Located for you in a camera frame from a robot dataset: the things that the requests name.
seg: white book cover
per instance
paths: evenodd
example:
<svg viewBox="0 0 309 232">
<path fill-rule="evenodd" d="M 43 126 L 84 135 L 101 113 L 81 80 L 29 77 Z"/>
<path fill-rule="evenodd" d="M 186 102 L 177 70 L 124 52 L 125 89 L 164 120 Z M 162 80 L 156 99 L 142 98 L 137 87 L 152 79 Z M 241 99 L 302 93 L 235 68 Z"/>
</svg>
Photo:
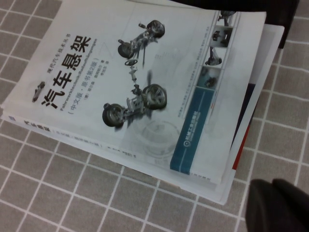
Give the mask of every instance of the white book cover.
<svg viewBox="0 0 309 232">
<path fill-rule="evenodd" d="M 159 178 L 163 181 L 179 186 L 181 189 L 204 197 L 208 200 L 214 201 L 219 204 L 225 204 L 237 169 L 237 154 L 241 149 L 241 143 L 244 139 L 246 129 L 251 120 L 251 115 L 257 103 L 259 93 L 262 90 L 265 79 L 267 77 L 267 73 L 274 59 L 283 31 L 283 27 L 273 25 L 264 26 L 261 42 L 254 62 L 253 72 L 249 81 L 250 84 L 255 85 L 255 87 L 250 97 L 249 104 L 246 107 L 245 114 L 242 118 L 234 142 L 232 144 L 223 180 L 218 185 L 214 185 L 209 181 L 204 181 L 194 176 L 188 176 L 173 170 L 162 169 L 161 167 L 131 159 L 127 156 L 116 156 L 115 153 L 111 152 L 110 150 L 100 149 L 99 147 L 90 143 L 86 143 L 85 141 L 81 142 L 80 140 L 76 140 L 74 137 L 69 138 L 65 134 L 61 134 L 58 131 L 58 133 L 51 133 L 49 131 L 46 131 L 44 130 L 44 128 L 40 128 L 39 124 L 26 125 L 23 121 L 17 122 L 5 116 L 3 116 L 2 118 L 5 120 L 9 120 L 10 122 L 15 123 L 19 126 L 41 133 L 50 138 L 60 140 L 63 143 L 78 147 L 103 158 L 120 163 L 126 167 L 135 169 L 139 172 L 143 172 L 145 174 Z"/>
<path fill-rule="evenodd" d="M 265 17 L 66 0 L 3 113 L 220 183 Z"/>
</svg>

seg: printed image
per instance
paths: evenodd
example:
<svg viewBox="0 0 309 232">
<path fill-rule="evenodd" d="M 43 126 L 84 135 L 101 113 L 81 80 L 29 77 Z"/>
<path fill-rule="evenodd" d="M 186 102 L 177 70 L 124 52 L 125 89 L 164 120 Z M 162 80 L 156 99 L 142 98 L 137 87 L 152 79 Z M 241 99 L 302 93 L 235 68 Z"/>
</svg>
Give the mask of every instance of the printed image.
<svg viewBox="0 0 309 232">
<path fill-rule="evenodd" d="M 120 43 L 118 47 L 118 53 L 124 58 L 131 59 L 136 55 L 136 59 L 139 58 L 140 50 L 144 49 L 143 54 L 143 65 L 145 62 L 145 50 L 146 46 L 151 42 L 156 42 L 157 39 L 161 38 L 165 34 L 165 26 L 158 20 L 153 20 L 147 26 L 140 23 L 140 28 L 146 29 L 142 34 L 140 34 L 135 39 L 130 42 L 124 42 L 118 40 Z"/>
<path fill-rule="evenodd" d="M 203 67 L 199 75 L 197 86 L 216 89 L 220 77 L 220 69 Z"/>
<path fill-rule="evenodd" d="M 232 27 L 236 20 L 236 11 L 220 11 L 218 26 Z"/>
<path fill-rule="evenodd" d="M 216 26 L 213 30 L 210 46 L 228 47 L 232 35 L 232 28 Z"/>
<path fill-rule="evenodd" d="M 215 66 L 216 68 L 222 67 L 225 53 L 225 48 L 210 47 L 206 54 L 205 65 Z"/>
<path fill-rule="evenodd" d="M 103 121 L 109 127 L 121 128 L 124 122 L 128 121 L 128 126 L 134 119 L 147 115 L 151 117 L 152 110 L 162 110 L 167 105 L 167 93 L 160 85 L 151 84 L 152 74 L 148 72 L 148 85 L 143 90 L 136 84 L 136 76 L 134 65 L 137 63 L 137 59 L 128 60 L 125 62 L 126 66 L 129 66 L 131 71 L 129 74 L 134 82 L 134 89 L 131 91 L 136 97 L 130 99 L 127 98 L 127 107 L 122 107 L 119 104 L 113 103 L 104 104 Z"/>
</svg>

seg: tire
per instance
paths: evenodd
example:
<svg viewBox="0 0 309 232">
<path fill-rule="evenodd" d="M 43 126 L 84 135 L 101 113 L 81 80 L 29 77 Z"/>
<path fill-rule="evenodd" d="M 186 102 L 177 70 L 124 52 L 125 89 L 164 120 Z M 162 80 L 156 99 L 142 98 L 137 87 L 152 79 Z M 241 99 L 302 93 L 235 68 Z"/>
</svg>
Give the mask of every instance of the tire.
<svg viewBox="0 0 309 232">
<path fill-rule="evenodd" d="M 123 122 L 117 120 L 115 116 L 112 115 L 112 110 L 121 111 L 123 107 L 118 104 L 111 104 L 109 107 L 103 110 L 102 118 L 106 126 L 108 127 L 122 127 Z"/>
<path fill-rule="evenodd" d="M 147 29 L 151 29 L 155 38 L 161 38 L 165 34 L 165 26 L 158 20 L 148 23 Z"/>
<path fill-rule="evenodd" d="M 124 43 L 124 44 L 119 45 L 118 46 L 118 53 L 119 53 L 119 55 L 121 55 L 122 57 L 127 58 L 127 59 L 132 58 L 134 56 L 134 53 L 132 53 L 130 55 L 130 52 L 129 52 L 129 50 L 130 50 L 129 47 L 130 46 L 131 45 L 129 43 Z"/>
<path fill-rule="evenodd" d="M 143 89 L 143 93 L 146 94 L 148 108 L 150 110 L 162 110 L 166 107 L 168 103 L 167 93 L 160 85 L 149 85 Z"/>
</svg>

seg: black object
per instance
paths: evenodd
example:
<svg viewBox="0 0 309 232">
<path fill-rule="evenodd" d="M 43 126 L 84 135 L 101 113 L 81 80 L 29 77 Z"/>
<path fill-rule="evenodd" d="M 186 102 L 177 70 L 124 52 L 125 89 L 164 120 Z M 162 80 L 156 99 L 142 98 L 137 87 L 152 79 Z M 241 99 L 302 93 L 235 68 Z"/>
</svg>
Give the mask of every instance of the black object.
<svg viewBox="0 0 309 232">
<path fill-rule="evenodd" d="M 309 196 L 282 179 L 250 182 L 248 232 L 308 232 Z"/>
<path fill-rule="evenodd" d="M 291 28 L 299 0 L 171 0 L 174 2 L 216 11 L 266 12 L 265 23 L 284 26 L 279 44 L 283 48 Z"/>
</svg>

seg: wheel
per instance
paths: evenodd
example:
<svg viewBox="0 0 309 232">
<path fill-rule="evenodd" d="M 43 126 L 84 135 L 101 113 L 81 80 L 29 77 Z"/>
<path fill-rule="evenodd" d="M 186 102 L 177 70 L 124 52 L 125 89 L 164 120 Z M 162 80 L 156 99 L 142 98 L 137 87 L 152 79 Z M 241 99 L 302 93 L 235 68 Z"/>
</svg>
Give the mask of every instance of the wheel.
<svg viewBox="0 0 309 232">
<path fill-rule="evenodd" d="M 104 107 L 102 118 L 106 126 L 122 127 L 124 123 L 121 119 L 120 114 L 123 109 L 124 108 L 118 104 L 111 104 L 111 105 L 108 105 L 108 107 Z"/>
<path fill-rule="evenodd" d="M 149 109 L 160 110 L 166 107 L 168 102 L 167 94 L 160 85 L 149 85 L 143 90 L 143 93 L 146 94 Z"/>
<path fill-rule="evenodd" d="M 129 43 L 123 43 L 118 47 L 118 53 L 124 58 L 130 59 L 134 56 L 134 53 L 131 54 L 131 45 Z"/>
<path fill-rule="evenodd" d="M 125 65 L 127 66 L 133 66 L 137 63 L 137 59 L 131 59 L 125 62 Z"/>
<path fill-rule="evenodd" d="M 161 38 L 165 34 L 165 26 L 158 20 L 148 23 L 147 29 L 151 29 L 155 38 Z"/>
</svg>

